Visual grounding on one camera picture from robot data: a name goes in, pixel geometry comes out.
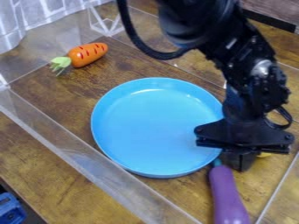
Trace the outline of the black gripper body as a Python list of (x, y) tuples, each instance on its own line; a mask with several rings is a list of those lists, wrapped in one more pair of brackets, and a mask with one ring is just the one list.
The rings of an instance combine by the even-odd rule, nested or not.
[(225, 153), (286, 154), (294, 136), (284, 126), (256, 115), (249, 104), (233, 97), (222, 102), (222, 118), (193, 129), (198, 146), (221, 148)]

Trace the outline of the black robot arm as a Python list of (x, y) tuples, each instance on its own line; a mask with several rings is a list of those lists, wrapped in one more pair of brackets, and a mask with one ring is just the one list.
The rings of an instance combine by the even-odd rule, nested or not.
[(282, 108), (289, 89), (274, 51), (238, 0), (156, 1), (165, 37), (182, 49), (200, 50), (226, 81), (222, 118), (194, 128), (196, 144), (220, 148), (221, 159), (242, 172), (260, 153), (288, 153), (294, 140), (288, 126), (266, 119), (273, 110), (292, 119)]

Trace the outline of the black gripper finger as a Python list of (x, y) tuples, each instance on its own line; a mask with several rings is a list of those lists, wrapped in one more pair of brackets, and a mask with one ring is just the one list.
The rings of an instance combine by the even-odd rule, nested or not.
[(260, 155), (260, 151), (246, 151), (241, 155), (240, 170), (242, 172), (245, 172), (250, 168), (258, 155)]
[(221, 162), (233, 170), (238, 171), (241, 168), (240, 155), (233, 151), (224, 150), (220, 154)]

